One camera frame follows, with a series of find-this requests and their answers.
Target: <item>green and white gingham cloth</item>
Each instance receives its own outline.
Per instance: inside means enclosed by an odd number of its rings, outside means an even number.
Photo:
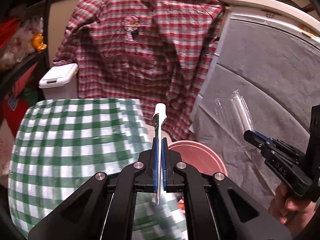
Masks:
[[[31,228],[98,171],[120,172],[151,148],[137,99],[46,100],[28,109],[12,150],[13,223]],[[174,194],[138,193],[132,239],[186,239]]]

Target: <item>metal screw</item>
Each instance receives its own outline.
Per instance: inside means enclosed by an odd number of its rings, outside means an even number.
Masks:
[[[94,176],[97,180],[103,180],[106,175],[103,172],[99,172],[96,174],[96,176]]]
[[[183,162],[177,163],[176,165],[177,165],[177,168],[182,169],[182,170],[187,167],[187,165]]]
[[[143,168],[143,163],[142,162],[136,162],[136,163],[134,163],[134,167],[136,168],[136,169],[141,169],[141,168]]]
[[[217,179],[217,180],[224,180],[224,178],[225,178],[224,174],[221,173],[221,172],[216,173],[216,174],[214,175],[214,177],[215,177],[215,179]]]

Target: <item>plaid fabric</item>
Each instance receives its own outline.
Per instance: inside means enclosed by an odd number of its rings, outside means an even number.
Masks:
[[[189,115],[217,45],[215,0],[80,0],[54,65],[79,65],[79,98],[138,98],[149,125],[188,138]]]
[[[13,223],[31,228],[98,171],[120,172],[151,148],[139,100],[47,100],[28,109],[9,174]],[[173,194],[139,193],[132,239],[183,239],[186,223]]]

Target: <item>tile floor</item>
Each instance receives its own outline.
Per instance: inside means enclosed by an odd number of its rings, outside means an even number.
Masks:
[[[147,124],[146,124],[146,128],[148,130],[148,138],[149,138],[150,142],[152,142],[152,140],[155,136],[155,128],[153,126],[147,125]],[[162,138],[163,137],[167,138],[168,145],[170,145],[172,143],[172,139],[168,133],[166,133],[165,131],[162,131],[161,135],[162,135]]]

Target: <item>pink plastic basin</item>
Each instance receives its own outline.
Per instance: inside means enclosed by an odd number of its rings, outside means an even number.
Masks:
[[[201,173],[212,175],[216,172],[222,172],[228,176],[227,169],[220,157],[201,143],[177,141],[170,144],[168,149],[179,152],[183,162],[195,166]]]

